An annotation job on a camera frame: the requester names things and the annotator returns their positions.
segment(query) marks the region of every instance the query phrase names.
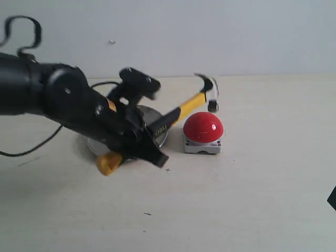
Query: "red button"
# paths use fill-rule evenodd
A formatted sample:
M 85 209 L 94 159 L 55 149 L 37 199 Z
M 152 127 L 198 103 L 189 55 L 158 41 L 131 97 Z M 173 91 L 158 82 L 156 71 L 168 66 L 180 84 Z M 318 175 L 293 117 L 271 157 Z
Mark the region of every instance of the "red button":
M 220 119 L 214 114 L 198 112 L 186 120 L 183 133 L 192 141 L 211 143 L 223 135 L 224 128 Z

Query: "black cable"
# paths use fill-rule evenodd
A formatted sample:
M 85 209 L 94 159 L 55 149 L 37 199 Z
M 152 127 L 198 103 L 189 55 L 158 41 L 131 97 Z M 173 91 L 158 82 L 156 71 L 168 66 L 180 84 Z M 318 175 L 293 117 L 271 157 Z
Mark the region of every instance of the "black cable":
M 96 83 L 96 84 L 93 84 L 92 86 L 90 86 L 91 88 L 95 88 L 97 86 L 102 86 L 102 85 L 107 85 L 107 84 L 116 84 L 118 85 L 119 83 L 116 82 L 116 81 L 104 81 L 104 82 L 99 82 L 99 83 Z M 28 151 L 25 151 L 25 152 L 21 152 L 21 153 L 15 153 L 15 154 L 11 154 L 11 153 L 7 153 L 7 152 L 3 152 L 3 151 L 0 151 L 0 155 L 2 156 L 9 156 L 9 157 L 18 157 L 18 156 L 24 156 L 24 155 L 27 155 L 27 154 L 30 154 L 32 153 L 33 151 L 36 151 L 38 148 L 42 147 L 43 145 L 45 145 L 47 142 L 49 142 L 51 139 L 53 139 L 58 133 L 59 131 L 63 128 L 63 125 L 60 125 L 57 130 L 51 134 L 46 140 L 44 140 L 43 142 L 39 143 L 38 145 L 36 145 L 34 148 L 31 148 L 30 150 Z

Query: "white wall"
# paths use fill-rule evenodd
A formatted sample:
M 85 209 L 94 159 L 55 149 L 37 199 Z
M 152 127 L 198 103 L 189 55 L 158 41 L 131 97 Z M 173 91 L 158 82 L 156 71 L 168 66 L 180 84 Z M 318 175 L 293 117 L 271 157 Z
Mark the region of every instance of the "white wall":
M 39 20 L 40 61 L 111 77 L 124 66 L 159 76 L 336 71 L 335 0 L 0 0 L 0 22 Z M 5 51 L 30 42 L 14 25 Z M 109 39 L 116 44 L 108 44 Z

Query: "table surface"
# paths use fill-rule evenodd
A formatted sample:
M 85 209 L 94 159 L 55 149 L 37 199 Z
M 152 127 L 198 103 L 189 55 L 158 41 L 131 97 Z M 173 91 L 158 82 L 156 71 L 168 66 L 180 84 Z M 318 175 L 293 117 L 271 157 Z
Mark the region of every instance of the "table surface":
M 163 113 L 202 86 L 194 77 L 160 80 L 158 100 L 142 104 Z M 183 153 L 182 121 L 162 148 L 164 169 L 136 161 L 104 177 L 83 137 L 67 129 L 28 156 L 0 157 L 0 251 L 336 251 L 327 203 L 336 185 L 336 74 L 217 82 L 219 155 Z M 57 127 L 34 115 L 0 121 L 7 152 Z

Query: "round metal base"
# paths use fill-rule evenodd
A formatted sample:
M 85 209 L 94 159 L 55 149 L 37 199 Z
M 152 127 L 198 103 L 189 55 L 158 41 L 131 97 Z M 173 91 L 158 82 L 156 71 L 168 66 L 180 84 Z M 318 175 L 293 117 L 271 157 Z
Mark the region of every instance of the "round metal base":
M 150 124 L 154 122 L 155 120 L 159 119 L 162 114 L 158 112 L 157 110 L 143 106 L 143 105 L 138 105 L 138 108 L 143 112 L 143 120 L 147 123 Z M 159 136 L 156 139 L 156 143 L 161 147 L 164 142 L 166 141 L 168 137 L 168 132 L 165 134 Z M 101 142 L 98 142 L 96 140 L 93 140 L 91 138 L 87 138 L 87 146 L 90 149 L 91 152 L 93 152 L 95 155 L 104 155 L 110 150 L 107 148 L 107 146 Z

